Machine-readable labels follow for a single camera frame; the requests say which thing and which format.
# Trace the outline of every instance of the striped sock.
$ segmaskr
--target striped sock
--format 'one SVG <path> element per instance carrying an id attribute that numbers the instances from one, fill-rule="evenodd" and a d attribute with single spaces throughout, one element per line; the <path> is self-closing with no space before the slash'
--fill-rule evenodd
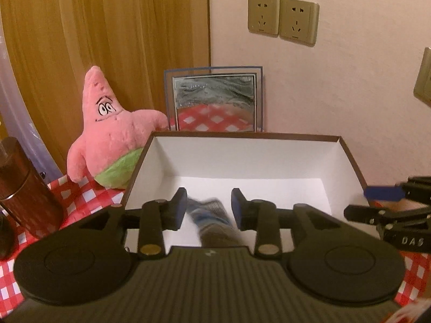
<path id="1" fill-rule="evenodd" d="M 219 200 L 200 203 L 189 198 L 187 213 L 199 228 L 202 247 L 223 248 L 243 245 L 238 229 L 232 226 Z"/>

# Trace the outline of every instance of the pink plush toy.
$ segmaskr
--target pink plush toy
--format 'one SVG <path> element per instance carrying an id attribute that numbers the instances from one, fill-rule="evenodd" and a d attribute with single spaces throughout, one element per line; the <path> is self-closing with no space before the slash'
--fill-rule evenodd
<path id="1" fill-rule="evenodd" d="M 85 75 L 82 113 L 84 130 L 67 154 L 67 173 L 78 182 L 87 167 L 106 188 L 126 188 L 151 132 L 168 127 L 159 111 L 124 110 L 98 66 Z"/>

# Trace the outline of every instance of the plush toy's arm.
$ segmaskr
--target plush toy's arm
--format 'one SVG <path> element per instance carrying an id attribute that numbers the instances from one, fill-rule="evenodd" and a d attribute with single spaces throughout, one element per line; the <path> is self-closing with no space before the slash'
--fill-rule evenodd
<path id="1" fill-rule="evenodd" d="M 155 129 L 163 130 L 168 128 L 168 118 L 160 111 L 152 109 L 143 109 L 137 111 L 140 120 L 147 123 L 152 123 Z"/>
<path id="2" fill-rule="evenodd" d="M 80 135 L 78 139 L 70 146 L 67 154 L 67 174 L 73 182 L 79 182 L 85 174 L 87 166 L 84 157 L 85 138 Z"/>

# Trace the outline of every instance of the electrical outlet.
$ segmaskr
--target electrical outlet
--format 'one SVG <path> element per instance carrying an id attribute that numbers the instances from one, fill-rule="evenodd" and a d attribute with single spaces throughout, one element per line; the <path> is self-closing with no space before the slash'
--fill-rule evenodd
<path id="1" fill-rule="evenodd" d="M 248 29 L 254 33 L 279 33 L 280 0 L 248 0 Z"/>
<path id="2" fill-rule="evenodd" d="M 426 47 L 413 94 L 431 107 L 431 48 Z"/>
<path id="3" fill-rule="evenodd" d="M 300 0 L 280 1 L 280 36 L 309 45 L 316 43 L 319 5 Z"/>

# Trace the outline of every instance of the clear plastic curtain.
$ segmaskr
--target clear plastic curtain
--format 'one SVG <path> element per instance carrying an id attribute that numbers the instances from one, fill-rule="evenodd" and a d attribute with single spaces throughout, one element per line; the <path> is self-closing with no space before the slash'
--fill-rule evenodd
<path id="1" fill-rule="evenodd" d="M 62 176 L 27 111 L 7 53 L 0 13 L 0 112 L 10 136 L 16 137 L 44 181 Z"/>

